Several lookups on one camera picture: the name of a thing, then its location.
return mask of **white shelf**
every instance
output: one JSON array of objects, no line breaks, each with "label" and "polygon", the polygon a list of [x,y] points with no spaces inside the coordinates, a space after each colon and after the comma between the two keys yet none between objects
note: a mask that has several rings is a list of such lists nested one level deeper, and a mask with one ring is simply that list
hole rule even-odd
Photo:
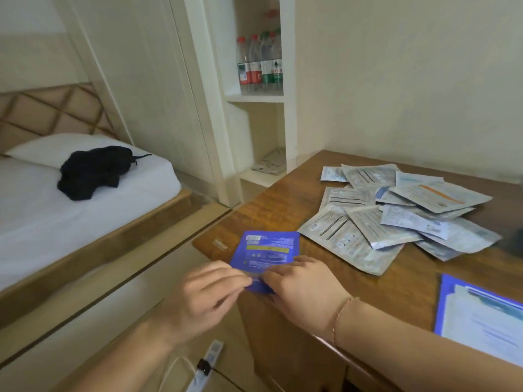
[{"label": "white shelf", "polygon": [[250,181],[251,183],[261,185],[263,187],[270,187],[282,177],[284,177],[287,172],[283,172],[279,175],[267,174],[262,172],[257,172],[251,168],[239,174],[239,178],[245,181]]},{"label": "white shelf", "polygon": [[252,102],[252,103],[283,103],[284,95],[275,94],[274,92],[256,93],[256,94],[235,94],[226,95],[226,101],[232,103]]}]

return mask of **bottle label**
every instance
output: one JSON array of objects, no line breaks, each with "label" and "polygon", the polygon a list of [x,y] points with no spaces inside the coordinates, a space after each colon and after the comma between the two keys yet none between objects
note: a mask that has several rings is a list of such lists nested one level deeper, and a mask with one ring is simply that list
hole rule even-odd
[{"label": "bottle label", "polygon": [[281,59],[272,61],[272,76],[275,83],[281,83],[284,80],[284,65]]},{"label": "bottle label", "polygon": [[262,64],[260,62],[251,62],[251,78],[253,84],[262,83]]},{"label": "bottle label", "polygon": [[273,81],[272,79],[272,60],[264,60],[261,63],[261,81],[264,84],[270,84]]},{"label": "bottle label", "polygon": [[238,64],[239,84],[247,85],[252,82],[251,79],[251,64],[250,63],[239,63]]}]

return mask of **white pillow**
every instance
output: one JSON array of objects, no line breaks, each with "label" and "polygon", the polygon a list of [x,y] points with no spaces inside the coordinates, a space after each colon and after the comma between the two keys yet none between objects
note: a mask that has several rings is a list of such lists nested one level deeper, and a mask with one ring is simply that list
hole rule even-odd
[{"label": "white pillow", "polygon": [[64,162],[75,151],[88,151],[93,148],[107,146],[122,146],[130,148],[133,155],[147,154],[146,151],[127,143],[103,135],[87,135],[84,133],[58,133],[44,136],[12,148],[5,154],[22,161],[50,166],[60,169]]}]

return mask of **orange stripe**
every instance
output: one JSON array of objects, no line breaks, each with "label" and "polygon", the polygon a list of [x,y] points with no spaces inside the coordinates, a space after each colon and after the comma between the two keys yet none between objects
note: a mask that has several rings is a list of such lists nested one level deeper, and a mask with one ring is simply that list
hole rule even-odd
[{"label": "orange stripe", "polygon": [[451,197],[449,197],[448,195],[445,195],[445,194],[443,194],[442,192],[433,189],[432,187],[428,187],[428,186],[425,185],[425,184],[420,184],[419,186],[422,187],[422,188],[424,188],[425,190],[429,190],[429,191],[435,193],[436,195],[439,195],[440,197],[442,197],[442,198],[444,198],[444,199],[446,199],[446,200],[453,201],[453,202],[458,203],[458,204],[461,204],[461,205],[464,205],[464,204],[465,204],[464,202],[461,202],[461,201],[455,200],[454,198],[451,198]]}]

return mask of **upholstered headboard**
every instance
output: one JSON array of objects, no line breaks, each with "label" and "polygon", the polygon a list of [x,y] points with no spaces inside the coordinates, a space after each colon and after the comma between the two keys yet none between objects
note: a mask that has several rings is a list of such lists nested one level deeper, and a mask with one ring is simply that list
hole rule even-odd
[{"label": "upholstered headboard", "polygon": [[0,154],[62,132],[117,138],[91,84],[0,93]]}]

